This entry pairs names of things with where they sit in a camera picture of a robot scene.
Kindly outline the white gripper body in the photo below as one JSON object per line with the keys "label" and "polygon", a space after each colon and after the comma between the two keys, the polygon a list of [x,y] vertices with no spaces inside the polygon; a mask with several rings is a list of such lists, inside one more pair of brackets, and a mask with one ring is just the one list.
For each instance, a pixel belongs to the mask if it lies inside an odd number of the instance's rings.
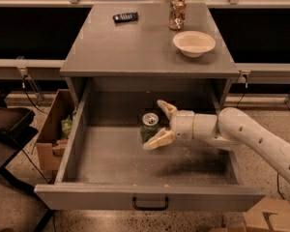
{"label": "white gripper body", "polygon": [[169,125],[178,139],[192,139],[193,120],[193,111],[180,110],[172,115]]}

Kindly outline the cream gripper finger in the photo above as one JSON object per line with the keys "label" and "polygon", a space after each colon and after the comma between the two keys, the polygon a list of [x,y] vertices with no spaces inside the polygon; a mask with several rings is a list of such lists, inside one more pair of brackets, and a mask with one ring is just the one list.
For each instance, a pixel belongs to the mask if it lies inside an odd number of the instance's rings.
{"label": "cream gripper finger", "polygon": [[151,151],[159,147],[171,144],[176,139],[175,133],[172,130],[162,128],[153,137],[143,144],[143,149]]}
{"label": "cream gripper finger", "polygon": [[176,106],[164,100],[157,100],[157,105],[164,112],[168,120],[171,120],[172,116],[178,112]]}

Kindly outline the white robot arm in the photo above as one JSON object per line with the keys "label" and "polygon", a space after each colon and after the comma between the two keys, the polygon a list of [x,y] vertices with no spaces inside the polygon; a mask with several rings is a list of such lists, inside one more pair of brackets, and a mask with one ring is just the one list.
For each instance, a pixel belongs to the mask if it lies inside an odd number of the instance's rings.
{"label": "white robot arm", "polygon": [[162,128],[143,144],[154,150],[174,140],[202,141],[215,148],[234,150],[245,144],[265,160],[290,184],[290,143],[263,128],[242,110],[223,108],[218,115],[178,110],[157,100],[169,120],[169,130]]}

